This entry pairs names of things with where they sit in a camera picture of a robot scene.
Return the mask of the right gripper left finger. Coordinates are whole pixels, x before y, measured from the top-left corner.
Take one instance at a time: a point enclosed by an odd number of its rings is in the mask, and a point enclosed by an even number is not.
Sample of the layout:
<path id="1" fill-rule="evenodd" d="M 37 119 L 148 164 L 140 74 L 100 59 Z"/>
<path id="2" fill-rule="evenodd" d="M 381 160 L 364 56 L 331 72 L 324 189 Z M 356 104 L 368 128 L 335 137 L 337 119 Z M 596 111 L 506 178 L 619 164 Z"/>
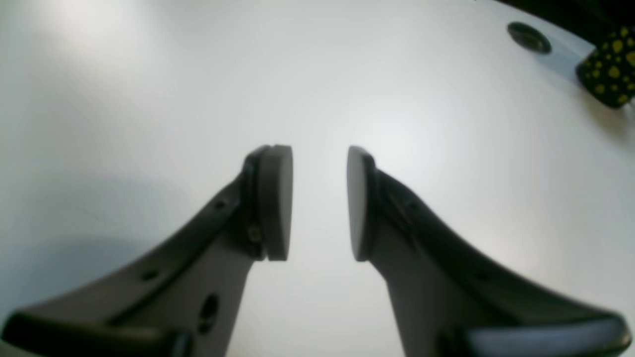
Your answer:
<path id="1" fill-rule="evenodd" d="M 285 261 L 293 153 L 264 145 L 172 237 L 130 265 L 17 310 L 2 340 L 41 357 L 222 357 L 256 261 Z"/>

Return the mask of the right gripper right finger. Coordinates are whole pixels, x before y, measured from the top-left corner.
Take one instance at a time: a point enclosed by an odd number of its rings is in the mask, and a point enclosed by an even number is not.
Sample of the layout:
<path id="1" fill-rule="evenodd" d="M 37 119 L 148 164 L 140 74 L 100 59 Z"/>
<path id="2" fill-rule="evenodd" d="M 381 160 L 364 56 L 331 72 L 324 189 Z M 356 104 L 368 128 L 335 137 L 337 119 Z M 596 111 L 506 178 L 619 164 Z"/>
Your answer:
<path id="1" fill-rule="evenodd" d="M 352 253 L 384 279 L 407 357 L 617 357 L 632 344 L 621 314 L 495 262 L 356 145 L 347 194 Z"/>

